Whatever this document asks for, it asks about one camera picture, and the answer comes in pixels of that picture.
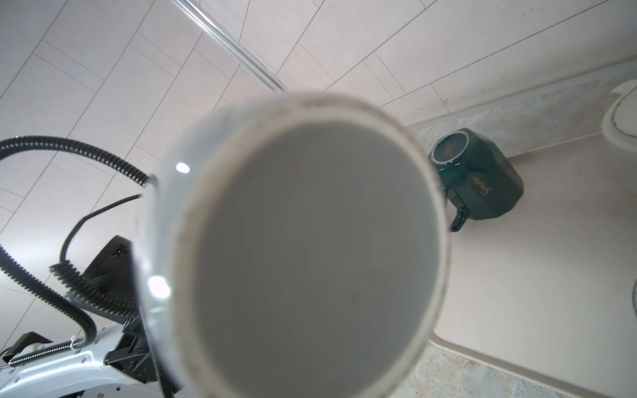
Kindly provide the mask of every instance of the black hose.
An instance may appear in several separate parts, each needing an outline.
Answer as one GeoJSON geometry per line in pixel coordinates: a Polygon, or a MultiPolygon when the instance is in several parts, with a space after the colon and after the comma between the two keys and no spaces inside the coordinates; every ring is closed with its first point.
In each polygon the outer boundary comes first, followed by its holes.
{"type": "MultiPolygon", "coordinates": [[[[71,152],[81,156],[88,157],[96,160],[120,173],[126,175],[136,183],[144,186],[148,180],[148,176],[132,164],[126,162],[124,159],[117,157],[116,155],[109,153],[96,146],[92,146],[74,139],[51,137],[51,136],[24,136],[9,138],[0,141],[0,160],[7,158],[14,153],[29,151],[29,150],[58,150],[63,152],[71,152]]],[[[57,292],[46,286],[39,281],[31,273],[26,271],[18,262],[16,262],[9,253],[0,245],[0,269],[4,271],[11,279],[16,281],[19,285],[32,292],[36,297],[44,300],[55,309],[64,313],[72,320],[77,322],[84,331],[84,338],[76,341],[70,341],[67,343],[60,343],[53,347],[44,348],[28,355],[23,355],[19,358],[12,359],[14,363],[12,366],[17,366],[20,363],[24,363],[28,360],[33,360],[43,356],[51,355],[59,350],[70,350],[75,348],[81,348],[87,346],[95,340],[97,335],[97,328],[95,322],[91,319],[86,312],[73,305],[70,301],[59,295],[57,292]]],[[[58,267],[58,277],[61,281],[69,287],[71,290],[78,292],[90,293],[88,297],[82,297],[87,302],[97,306],[105,311],[111,311],[114,313],[134,313],[137,311],[136,306],[131,308],[128,302],[122,302],[114,300],[110,297],[106,297],[102,293],[95,293],[86,288],[90,286],[86,279],[80,275],[80,273],[73,267],[70,262],[65,262],[63,266],[58,267]]]]}
{"type": "Polygon", "coordinates": [[[20,286],[24,287],[36,297],[44,300],[47,304],[51,305],[80,325],[84,331],[84,338],[81,341],[78,340],[74,343],[72,348],[84,347],[95,340],[97,328],[93,319],[91,319],[86,312],[74,306],[70,301],[62,297],[50,287],[46,286],[29,271],[24,269],[16,260],[13,259],[13,257],[9,255],[9,253],[6,252],[2,246],[0,246],[0,269],[2,269],[5,274],[7,274],[20,286]]]}

